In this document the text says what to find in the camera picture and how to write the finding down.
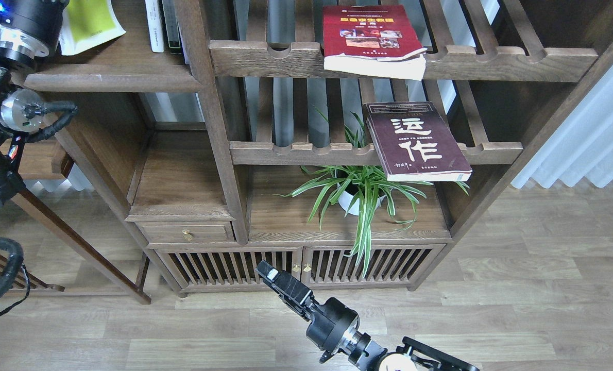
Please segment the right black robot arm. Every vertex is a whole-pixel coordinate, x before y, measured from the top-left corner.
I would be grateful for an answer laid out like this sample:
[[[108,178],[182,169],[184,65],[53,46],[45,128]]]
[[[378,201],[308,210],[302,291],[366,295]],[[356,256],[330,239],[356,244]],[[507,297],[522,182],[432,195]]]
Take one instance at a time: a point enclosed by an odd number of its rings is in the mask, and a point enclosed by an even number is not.
[[[389,352],[358,331],[358,313],[331,297],[322,305],[314,298],[308,286],[289,272],[279,271],[263,260],[256,267],[265,284],[302,319],[309,322],[306,337],[323,351],[320,363],[337,353],[360,370],[476,370],[476,366],[429,347],[405,336],[403,345]]]

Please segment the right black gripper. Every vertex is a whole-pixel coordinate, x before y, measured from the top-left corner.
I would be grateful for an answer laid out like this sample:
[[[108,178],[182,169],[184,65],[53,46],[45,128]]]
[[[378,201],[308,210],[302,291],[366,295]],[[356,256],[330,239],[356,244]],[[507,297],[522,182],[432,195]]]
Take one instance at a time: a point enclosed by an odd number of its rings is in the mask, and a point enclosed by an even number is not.
[[[320,363],[325,363],[339,352],[346,355],[354,352],[360,338],[356,311],[334,297],[321,305],[309,287],[265,260],[260,261],[255,271],[293,312],[310,322],[306,336],[323,350]]]

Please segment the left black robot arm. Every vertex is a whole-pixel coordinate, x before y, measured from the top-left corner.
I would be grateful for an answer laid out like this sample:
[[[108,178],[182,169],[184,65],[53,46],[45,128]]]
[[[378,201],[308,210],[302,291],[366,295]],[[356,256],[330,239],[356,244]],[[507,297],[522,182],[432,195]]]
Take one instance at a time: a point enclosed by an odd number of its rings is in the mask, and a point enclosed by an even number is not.
[[[12,82],[54,54],[67,1],[0,1],[0,207],[26,189],[19,175],[24,146],[53,137],[78,113],[71,101],[46,103]]]

